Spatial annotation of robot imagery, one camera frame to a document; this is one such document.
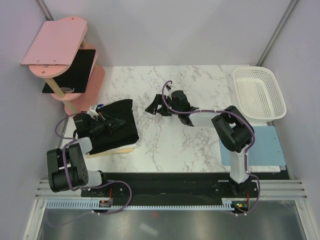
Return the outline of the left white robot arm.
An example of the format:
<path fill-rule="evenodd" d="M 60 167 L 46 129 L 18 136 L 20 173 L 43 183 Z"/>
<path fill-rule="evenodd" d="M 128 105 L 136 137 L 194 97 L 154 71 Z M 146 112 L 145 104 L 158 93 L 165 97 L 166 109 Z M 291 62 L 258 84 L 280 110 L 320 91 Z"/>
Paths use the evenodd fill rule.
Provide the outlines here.
<path fill-rule="evenodd" d="M 103 112 L 94 116 L 81 112 L 72 117 L 79 137 L 69 137 L 70 142 L 62 148 L 49 150 L 46 154 L 50 189 L 57 193 L 92 188 L 95 194 L 104 197 L 109 193 L 110 185 L 103 180 L 101 171 L 87 169 L 84 155 L 93 150 L 99 135 L 112 135 L 126 121 Z"/>

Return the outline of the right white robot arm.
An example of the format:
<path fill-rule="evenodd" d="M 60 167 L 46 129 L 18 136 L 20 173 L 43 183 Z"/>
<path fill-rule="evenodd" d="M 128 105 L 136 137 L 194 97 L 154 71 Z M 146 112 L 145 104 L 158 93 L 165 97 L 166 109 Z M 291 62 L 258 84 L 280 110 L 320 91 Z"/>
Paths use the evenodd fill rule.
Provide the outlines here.
<path fill-rule="evenodd" d="M 145 109 L 149 114 L 163 117 L 178 116 L 186 126 L 214 128 L 220 142 L 229 151 L 230 178 L 229 191 L 235 197 L 247 191 L 246 182 L 250 178 L 248 171 L 248 149 L 255 142 L 253 127 L 234 106 L 224 110 L 205 110 L 192 106 L 182 90 L 170 95 L 156 94 L 153 102 Z"/>

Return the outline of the black graphic t shirt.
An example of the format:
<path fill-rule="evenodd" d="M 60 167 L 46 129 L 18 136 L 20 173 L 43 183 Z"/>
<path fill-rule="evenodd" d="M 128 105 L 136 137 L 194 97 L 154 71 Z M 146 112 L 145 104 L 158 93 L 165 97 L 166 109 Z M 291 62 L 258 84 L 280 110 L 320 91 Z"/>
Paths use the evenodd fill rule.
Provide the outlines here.
<path fill-rule="evenodd" d="M 133 115 L 133 100 L 122 99 L 97 110 L 97 120 L 90 124 L 90 155 L 135 144 L 139 140 Z"/>

